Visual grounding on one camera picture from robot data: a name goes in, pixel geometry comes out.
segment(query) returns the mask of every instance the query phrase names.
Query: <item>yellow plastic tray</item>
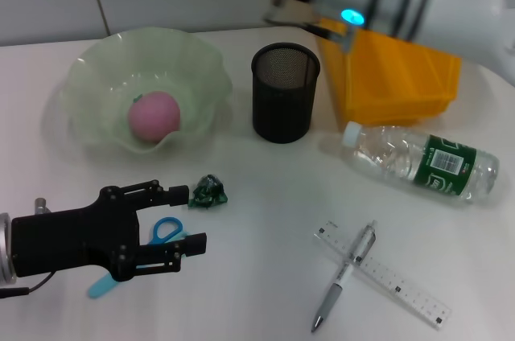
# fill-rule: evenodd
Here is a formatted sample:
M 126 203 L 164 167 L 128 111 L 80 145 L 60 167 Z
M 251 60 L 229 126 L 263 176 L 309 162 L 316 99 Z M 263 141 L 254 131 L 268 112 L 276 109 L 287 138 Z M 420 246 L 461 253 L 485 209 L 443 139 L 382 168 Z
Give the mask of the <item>yellow plastic tray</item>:
M 321 25 L 345 29 L 329 19 Z M 347 55 L 324 39 L 319 48 L 341 125 L 409 125 L 439 115 L 456 98 L 461 60 L 455 56 L 371 31 L 358 31 Z

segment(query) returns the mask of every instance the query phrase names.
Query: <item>crumpled green wrapper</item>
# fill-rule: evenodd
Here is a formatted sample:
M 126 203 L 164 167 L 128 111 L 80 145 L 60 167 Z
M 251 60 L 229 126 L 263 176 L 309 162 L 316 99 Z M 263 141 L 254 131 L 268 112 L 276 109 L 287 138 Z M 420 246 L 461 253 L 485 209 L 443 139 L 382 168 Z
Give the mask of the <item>crumpled green wrapper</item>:
M 204 176 L 193 191 L 193 199 L 187 203 L 190 208 L 209 208 L 227 203 L 224 184 L 215 175 Z

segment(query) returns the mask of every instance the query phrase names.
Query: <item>scissors handle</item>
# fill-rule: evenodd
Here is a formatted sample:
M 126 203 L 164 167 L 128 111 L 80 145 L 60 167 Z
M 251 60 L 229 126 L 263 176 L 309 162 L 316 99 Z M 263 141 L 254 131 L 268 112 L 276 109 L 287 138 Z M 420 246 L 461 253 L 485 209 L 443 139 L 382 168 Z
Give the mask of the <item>scissors handle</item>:
M 164 238 L 159 237 L 158 230 L 161 224 L 165 223 L 173 223 L 177 226 L 177 228 L 170 232 L 168 235 L 166 235 Z M 173 218 L 171 216 L 168 216 L 166 218 L 162 218 L 161 220 L 158 220 L 156 224 L 154 224 L 154 230 L 152 231 L 152 240 L 148 242 L 148 244 L 163 244 L 167 243 L 171 238 L 176 236 L 179 232 L 183 231 L 183 224 L 180 220 L 177 218 Z

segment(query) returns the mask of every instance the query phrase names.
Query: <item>blue indicator light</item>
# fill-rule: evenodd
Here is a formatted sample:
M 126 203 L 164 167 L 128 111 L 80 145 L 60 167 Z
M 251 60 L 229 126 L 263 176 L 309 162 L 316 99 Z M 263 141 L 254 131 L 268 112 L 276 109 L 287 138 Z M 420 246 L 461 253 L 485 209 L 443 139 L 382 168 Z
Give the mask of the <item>blue indicator light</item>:
M 349 22 L 351 25 L 355 26 L 363 26 L 365 23 L 365 17 L 353 9 L 343 10 L 341 12 L 341 18 L 343 18 L 345 22 Z

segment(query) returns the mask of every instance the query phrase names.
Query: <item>light blue object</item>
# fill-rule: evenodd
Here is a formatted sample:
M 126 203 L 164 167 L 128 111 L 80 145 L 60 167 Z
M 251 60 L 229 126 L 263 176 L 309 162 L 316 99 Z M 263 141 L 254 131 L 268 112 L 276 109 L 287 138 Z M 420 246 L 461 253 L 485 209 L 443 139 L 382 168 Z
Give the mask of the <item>light blue object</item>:
M 158 235 L 158 230 L 161 224 L 163 223 L 174 223 L 177 228 L 170 232 L 168 235 L 166 235 L 164 238 L 160 238 Z M 154 230 L 152 231 L 152 239 L 148 244 L 163 244 L 167 243 L 171 238 L 176 236 L 178 233 L 183 231 L 183 224 L 178 220 L 177 218 L 167 217 L 162 218 L 161 220 L 158 220 L 158 223 L 154 224 Z
M 345 9 L 341 12 L 341 18 L 345 22 L 349 22 L 351 25 L 363 26 L 365 24 L 365 17 L 359 12 L 353 9 Z
M 159 237 L 158 230 L 161 224 L 163 223 L 173 223 L 177 225 L 177 228 L 166 235 L 164 238 Z M 183 224 L 180 220 L 172 217 L 162 218 L 155 225 L 152 230 L 152 239 L 148 244 L 163 244 L 174 240 L 181 240 L 185 236 L 189 234 L 183 231 Z M 107 294 L 110 290 L 118 285 L 117 281 L 113 280 L 110 273 L 107 273 L 104 277 L 100 278 L 98 281 L 93 283 L 91 287 L 88 289 L 88 297 L 90 298 L 100 298 L 104 294 Z

